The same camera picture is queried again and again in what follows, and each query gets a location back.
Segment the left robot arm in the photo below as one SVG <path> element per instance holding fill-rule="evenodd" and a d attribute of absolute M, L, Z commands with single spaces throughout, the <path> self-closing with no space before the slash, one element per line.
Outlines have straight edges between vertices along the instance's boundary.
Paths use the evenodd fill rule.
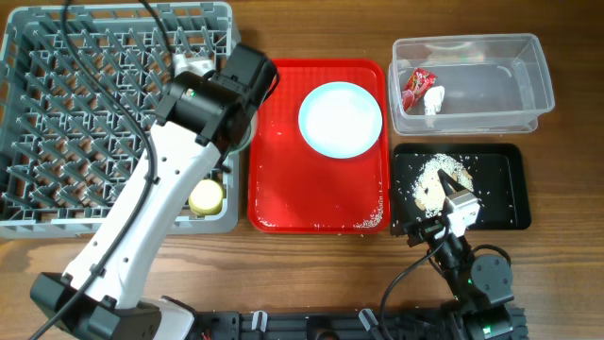
<path fill-rule="evenodd" d="M 261 51 L 236 45 L 220 71 L 183 71 L 164 88 L 150 144 L 99 230 L 61 273 L 41 273 L 30 297 L 78 339 L 194 339 L 197 313 L 169 297 L 143 297 L 150 267 L 190 193 L 231 150 L 278 83 Z"/>

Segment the light blue plate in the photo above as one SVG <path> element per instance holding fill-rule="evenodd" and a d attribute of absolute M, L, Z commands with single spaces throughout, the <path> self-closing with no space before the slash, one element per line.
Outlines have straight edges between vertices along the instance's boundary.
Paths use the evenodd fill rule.
<path fill-rule="evenodd" d="M 312 90 L 298 111 L 298 128 L 314 151 L 332 159 L 367 152 L 383 129 L 377 100 L 363 87 L 344 81 Z"/>

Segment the yellow plastic cup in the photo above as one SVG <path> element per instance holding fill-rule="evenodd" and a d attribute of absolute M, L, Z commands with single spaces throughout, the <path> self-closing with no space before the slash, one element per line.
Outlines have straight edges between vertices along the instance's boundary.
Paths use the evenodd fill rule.
<path fill-rule="evenodd" d="M 216 215 L 223 207 L 225 191 L 223 186 L 212 179 L 202 179 L 191 192 L 188 203 L 197 215 Z"/>

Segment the leftover rice and food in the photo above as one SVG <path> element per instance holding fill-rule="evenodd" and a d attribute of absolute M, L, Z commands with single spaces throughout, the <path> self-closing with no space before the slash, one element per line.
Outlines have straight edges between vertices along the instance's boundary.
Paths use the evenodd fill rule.
<path fill-rule="evenodd" d="M 438 176 L 439 170 L 443 170 L 469 191 L 474 190 L 473 178 L 461 162 L 446 154 L 431 156 L 420 167 L 420 173 L 412 185 L 413 203 L 419 210 L 413 218 L 415 221 L 437 215 L 444 206 L 445 191 Z"/>

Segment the red strawberry cake wrapper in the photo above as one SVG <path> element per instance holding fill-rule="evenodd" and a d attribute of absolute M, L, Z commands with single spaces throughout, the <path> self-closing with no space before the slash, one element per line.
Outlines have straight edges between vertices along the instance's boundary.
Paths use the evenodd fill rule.
<path fill-rule="evenodd" d="M 433 87 L 438 77 L 431 72 L 415 68 L 402 90 L 403 111 L 407 112 Z"/>

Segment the mint green bowl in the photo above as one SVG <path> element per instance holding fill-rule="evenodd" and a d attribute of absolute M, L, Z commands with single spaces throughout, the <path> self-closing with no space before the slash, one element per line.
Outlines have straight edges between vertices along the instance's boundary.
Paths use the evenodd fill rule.
<path fill-rule="evenodd" d="M 254 139 L 257 129 L 258 129 L 258 114 L 255 113 L 250 121 L 250 125 L 249 125 L 248 129 L 246 130 L 246 133 L 243 136 L 243 139 L 230 150 L 229 154 L 230 155 L 237 154 L 237 153 L 240 153 L 240 152 L 243 152 L 244 150 L 246 150 L 250 146 L 252 140 Z"/>

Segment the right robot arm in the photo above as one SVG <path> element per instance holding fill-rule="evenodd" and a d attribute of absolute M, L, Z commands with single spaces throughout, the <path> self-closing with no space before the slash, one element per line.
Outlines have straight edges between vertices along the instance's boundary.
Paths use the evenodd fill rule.
<path fill-rule="evenodd" d="M 441 211 L 402 229 L 408 245 L 425 243 L 427 254 L 389 284 L 380 302 L 380 317 L 385 317 L 387 299 L 397 284 L 415 268 L 429 262 L 445 279 L 455 298 L 441 307 L 444 326 L 452 337 L 511 339 L 516 330 L 507 306 L 514 299 L 511 257 L 498 246 L 469 246 L 465 232 L 477 220 L 478 198 L 446 171 L 440 169 L 437 175 L 445 193 Z"/>

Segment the white tissue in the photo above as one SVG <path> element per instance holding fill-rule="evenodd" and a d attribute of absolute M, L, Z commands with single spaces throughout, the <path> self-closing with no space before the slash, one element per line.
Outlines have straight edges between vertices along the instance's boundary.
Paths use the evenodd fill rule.
<path fill-rule="evenodd" d="M 441 109 L 445 99 L 445 87 L 431 87 L 424 94 L 424 114 L 436 115 Z"/>

